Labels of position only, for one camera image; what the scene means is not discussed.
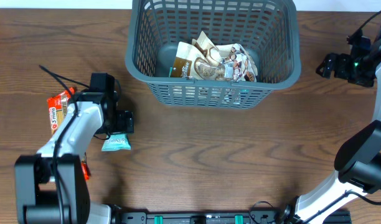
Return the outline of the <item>orange spaghetti pasta packet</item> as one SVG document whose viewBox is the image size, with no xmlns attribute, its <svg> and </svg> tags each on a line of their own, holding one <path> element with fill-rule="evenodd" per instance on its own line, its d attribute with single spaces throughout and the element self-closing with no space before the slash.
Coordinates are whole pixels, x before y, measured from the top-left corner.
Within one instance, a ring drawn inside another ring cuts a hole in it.
<svg viewBox="0 0 381 224">
<path fill-rule="evenodd" d="M 58 128 L 61 126 L 61 124 L 63 123 L 66 117 L 68 101 L 69 99 L 71 99 L 69 92 L 74 95 L 74 93 L 76 92 L 76 88 L 70 87 L 69 91 L 64 90 L 58 95 L 55 95 L 47 99 L 52 136 L 54 136 L 54 134 L 56 133 Z M 87 166 L 86 152 L 84 152 L 83 156 L 80 158 L 81 158 L 82 172 L 83 172 L 85 180 L 87 181 L 90 179 L 91 174 Z"/>
</svg>

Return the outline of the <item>teal snack bar wrapper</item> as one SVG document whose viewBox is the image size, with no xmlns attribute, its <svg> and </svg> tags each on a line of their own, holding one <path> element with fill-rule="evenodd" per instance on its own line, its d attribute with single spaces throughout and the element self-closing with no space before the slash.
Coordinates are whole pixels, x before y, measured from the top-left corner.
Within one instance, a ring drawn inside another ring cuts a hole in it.
<svg viewBox="0 0 381 224">
<path fill-rule="evenodd" d="M 130 150 L 131 144 L 128 141 L 127 134 L 114 134 L 103 143 L 102 152 Z"/>
</svg>

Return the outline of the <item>brown white mushroom pouch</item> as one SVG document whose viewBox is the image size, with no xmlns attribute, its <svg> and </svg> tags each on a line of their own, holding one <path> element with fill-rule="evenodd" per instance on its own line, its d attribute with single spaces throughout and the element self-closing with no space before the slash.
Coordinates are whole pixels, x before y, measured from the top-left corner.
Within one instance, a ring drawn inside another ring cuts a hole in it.
<svg viewBox="0 0 381 224">
<path fill-rule="evenodd" d="M 222 64 L 212 65 L 195 46 L 179 42 L 169 76 L 171 78 L 230 81 L 233 78 L 233 69 Z"/>
</svg>

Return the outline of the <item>brown white coconut pouch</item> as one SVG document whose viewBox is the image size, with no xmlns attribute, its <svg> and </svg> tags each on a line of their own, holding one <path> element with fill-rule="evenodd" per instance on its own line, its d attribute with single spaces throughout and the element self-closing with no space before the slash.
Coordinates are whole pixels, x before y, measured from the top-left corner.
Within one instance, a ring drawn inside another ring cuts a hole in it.
<svg viewBox="0 0 381 224">
<path fill-rule="evenodd" d="M 230 81 L 256 82 L 258 69 L 250 54 L 240 44 L 215 45 L 204 32 L 192 40 L 195 46 L 212 65 L 222 64 L 233 69 Z"/>
</svg>

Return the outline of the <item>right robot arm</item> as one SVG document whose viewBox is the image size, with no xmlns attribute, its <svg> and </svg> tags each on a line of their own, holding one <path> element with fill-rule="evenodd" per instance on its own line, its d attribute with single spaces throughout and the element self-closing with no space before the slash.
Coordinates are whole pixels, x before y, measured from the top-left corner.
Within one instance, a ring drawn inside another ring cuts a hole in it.
<svg viewBox="0 0 381 224">
<path fill-rule="evenodd" d="M 296 197 L 280 223 L 323 223 L 355 198 L 381 190 L 381 28 L 374 41 L 358 29 L 347 38 L 349 54 L 329 54 L 316 73 L 364 87 L 377 85 L 372 122 L 339 149 L 334 171 L 314 190 Z"/>
</svg>

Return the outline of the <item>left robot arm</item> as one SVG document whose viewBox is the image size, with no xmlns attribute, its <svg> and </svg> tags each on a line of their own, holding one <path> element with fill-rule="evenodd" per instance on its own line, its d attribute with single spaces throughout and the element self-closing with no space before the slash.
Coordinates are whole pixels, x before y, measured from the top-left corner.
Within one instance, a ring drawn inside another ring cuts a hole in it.
<svg viewBox="0 0 381 224">
<path fill-rule="evenodd" d="M 94 136 L 133 133 L 133 113 L 116 108 L 118 81 L 93 73 L 86 90 L 70 99 L 67 115 L 33 155 L 14 164 L 19 223 L 121 223 L 116 205 L 93 203 L 82 159 Z"/>
</svg>

